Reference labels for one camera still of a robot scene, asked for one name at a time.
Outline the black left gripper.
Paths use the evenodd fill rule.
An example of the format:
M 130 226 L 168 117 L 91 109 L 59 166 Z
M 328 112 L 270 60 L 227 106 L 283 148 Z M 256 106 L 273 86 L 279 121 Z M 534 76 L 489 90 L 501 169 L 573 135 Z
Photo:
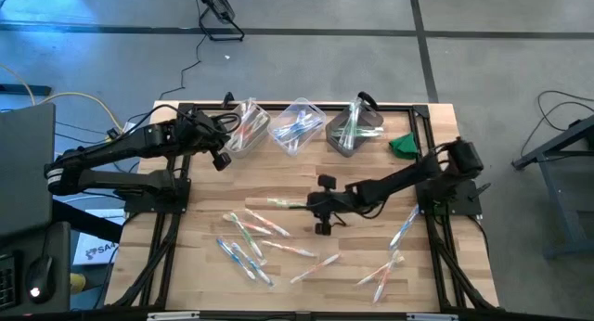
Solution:
M 191 109 L 178 115 L 178 142 L 182 150 L 211 151 L 213 166 L 217 171 L 223 171 L 232 161 L 225 152 L 225 144 L 227 135 L 239 128 L 239 119 L 223 119 L 221 124 L 223 130 L 214 117 L 209 117 L 201 109 Z

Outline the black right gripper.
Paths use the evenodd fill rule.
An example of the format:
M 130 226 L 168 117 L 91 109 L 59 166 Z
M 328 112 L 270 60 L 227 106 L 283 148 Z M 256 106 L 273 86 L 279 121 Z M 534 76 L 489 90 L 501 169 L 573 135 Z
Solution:
M 361 213 L 361 205 L 354 192 L 333 192 L 336 188 L 336 178 L 327 174 L 317 177 L 317 185 L 323 188 L 322 191 L 314 191 L 307 195 L 309 205 L 307 209 L 319 220 L 315 224 L 315 232 L 318 235 L 330 236 L 331 224 L 330 215 L 336 213 Z

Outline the clear plastic bin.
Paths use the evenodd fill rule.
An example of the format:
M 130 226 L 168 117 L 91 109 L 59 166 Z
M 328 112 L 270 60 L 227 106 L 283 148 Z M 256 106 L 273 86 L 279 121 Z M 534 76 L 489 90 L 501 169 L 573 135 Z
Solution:
M 296 122 L 298 113 L 301 110 L 305 110 L 308 114 L 306 122 L 313 122 L 318 125 L 316 130 L 309 131 L 299 138 L 298 147 L 294 153 L 289 153 L 289 150 L 280 145 L 276 138 L 273 136 L 273 130 L 286 125 L 291 125 Z M 327 115 L 312 102 L 304 97 L 299 97 L 283 109 L 277 117 L 274 117 L 267 126 L 267 132 L 269 133 L 272 140 L 279 145 L 289 156 L 298 155 L 314 138 L 316 138 L 322 131 L 326 124 Z

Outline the grey plastic bin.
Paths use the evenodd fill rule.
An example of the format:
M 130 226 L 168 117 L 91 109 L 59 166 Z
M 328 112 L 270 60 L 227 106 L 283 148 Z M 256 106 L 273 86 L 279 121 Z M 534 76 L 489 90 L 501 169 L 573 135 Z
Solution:
M 339 141 L 337 137 L 331 136 L 331 132 L 337 128 L 356 128 L 357 126 L 383 127 L 383 117 L 378 110 L 369 109 L 361 104 L 357 98 L 350 102 L 337 116 L 326 125 L 327 142 L 332 148 L 346 158 L 352 157 L 370 139 L 376 137 L 349 137 L 345 141 Z

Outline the green cloth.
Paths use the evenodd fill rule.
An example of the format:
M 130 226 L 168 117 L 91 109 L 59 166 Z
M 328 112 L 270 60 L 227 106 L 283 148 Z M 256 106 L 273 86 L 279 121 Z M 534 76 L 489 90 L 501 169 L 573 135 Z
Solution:
M 418 147 L 413 133 L 408 133 L 391 140 L 389 147 L 399 159 L 414 160 L 418 156 Z

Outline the power strip with plugs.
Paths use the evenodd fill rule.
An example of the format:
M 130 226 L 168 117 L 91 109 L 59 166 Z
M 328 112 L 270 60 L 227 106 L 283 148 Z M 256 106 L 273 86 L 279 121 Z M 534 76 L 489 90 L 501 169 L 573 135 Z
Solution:
M 124 133 L 128 132 L 135 126 L 133 122 L 126 122 L 122 129 L 118 128 L 111 128 L 107 131 L 107 137 L 111 140 L 116 139 L 123 135 Z

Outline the black floor fan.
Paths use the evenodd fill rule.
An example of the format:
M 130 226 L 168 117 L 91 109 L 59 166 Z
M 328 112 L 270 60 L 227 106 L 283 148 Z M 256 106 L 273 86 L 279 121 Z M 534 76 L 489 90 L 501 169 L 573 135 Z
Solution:
M 207 6 L 206 10 L 203 13 L 199 14 L 199 27 L 202 29 L 203 33 L 214 42 L 229 42 L 229 41 L 238 41 L 242 42 L 245 37 L 245 32 L 236 24 L 235 22 L 235 11 L 233 10 L 232 6 L 228 2 L 228 0 L 196 0 L 197 2 L 202 2 L 205 6 Z M 208 14 L 208 11 L 211 11 L 214 16 L 218 19 L 219 22 L 222 24 L 228 24 L 234 27 L 234 29 L 239 32 L 239 36 L 237 37 L 226 37 L 226 38 L 218 38 L 214 37 L 212 33 L 203 25 L 202 20 Z

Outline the white cardboard box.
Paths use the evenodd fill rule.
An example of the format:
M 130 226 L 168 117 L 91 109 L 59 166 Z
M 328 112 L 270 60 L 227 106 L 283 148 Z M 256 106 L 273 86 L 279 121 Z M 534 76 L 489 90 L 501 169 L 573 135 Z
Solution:
M 107 219 L 117 225 L 122 225 L 125 221 L 123 209 L 89 209 L 86 212 L 96 217 Z M 110 263 L 110 257 L 117 247 L 117 242 L 80 233 L 72 264 L 97 265 Z

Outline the dark desk surface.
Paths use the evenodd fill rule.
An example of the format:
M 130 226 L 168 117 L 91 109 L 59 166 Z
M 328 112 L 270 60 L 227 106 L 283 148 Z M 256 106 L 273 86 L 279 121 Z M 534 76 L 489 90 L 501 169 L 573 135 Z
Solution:
M 19 261 L 19 304 L 0 312 L 0 317 L 66 312 L 70 309 L 70 225 L 53 224 L 16 238 L 0 240 L 0 254 L 17 252 Z M 50 300 L 32 303 L 25 289 L 25 276 L 30 264 L 38 257 L 54 258 L 53 276 L 56 290 Z

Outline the black computer mouse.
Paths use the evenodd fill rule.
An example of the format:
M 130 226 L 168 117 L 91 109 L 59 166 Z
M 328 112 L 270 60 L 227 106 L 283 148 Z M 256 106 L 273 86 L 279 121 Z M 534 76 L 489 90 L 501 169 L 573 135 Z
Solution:
M 54 295 L 53 265 L 54 258 L 49 255 L 40 256 L 30 264 L 25 276 L 25 289 L 32 303 L 47 302 Z

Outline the grey metal cart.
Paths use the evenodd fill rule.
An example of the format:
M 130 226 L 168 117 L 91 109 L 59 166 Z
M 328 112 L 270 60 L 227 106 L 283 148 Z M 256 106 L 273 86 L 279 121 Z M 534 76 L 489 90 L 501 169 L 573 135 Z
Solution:
M 594 115 L 572 123 L 511 166 L 538 166 L 562 229 L 562 241 L 544 249 L 548 259 L 594 253 Z

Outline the backlit keyboard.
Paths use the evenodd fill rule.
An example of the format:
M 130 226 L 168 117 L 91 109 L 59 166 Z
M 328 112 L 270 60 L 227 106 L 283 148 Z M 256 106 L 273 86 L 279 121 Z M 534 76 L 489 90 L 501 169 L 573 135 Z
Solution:
M 0 254 L 0 312 L 19 304 L 19 261 L 17 252 Z

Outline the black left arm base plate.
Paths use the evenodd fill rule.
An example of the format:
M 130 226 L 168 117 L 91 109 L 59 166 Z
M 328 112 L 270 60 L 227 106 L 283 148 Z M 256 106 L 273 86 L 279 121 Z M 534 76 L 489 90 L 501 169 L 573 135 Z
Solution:
M 190 179 L 175 179 L 174 188 L 171 191 L 162 191 L 158 194 L 142 192 L 126 196 L 123 209 L 129 213 L 182 214 L 187 211 L 190 187 Z

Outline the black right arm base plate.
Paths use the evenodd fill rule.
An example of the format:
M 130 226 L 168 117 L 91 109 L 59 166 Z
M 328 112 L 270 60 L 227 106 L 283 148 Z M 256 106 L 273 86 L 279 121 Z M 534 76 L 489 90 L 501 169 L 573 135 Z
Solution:
M 438 200 L 430 195 L 427 182 L 415 185 L 417 201 L 423 213 L 433 215 L 481 215 L 479 189 L 473 180 L 465 181 L 455 187 L 448 198 Z

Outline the white bracket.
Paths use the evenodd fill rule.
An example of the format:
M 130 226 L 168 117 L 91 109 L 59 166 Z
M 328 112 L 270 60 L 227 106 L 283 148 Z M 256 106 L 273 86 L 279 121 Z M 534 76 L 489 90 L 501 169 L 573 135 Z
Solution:
M 146 321 L 196 321 L 200 320 L 198 311 L 176 311 L 149 313 Z
M 459 321 L 457 315 L 408 313 L 407 321 Z

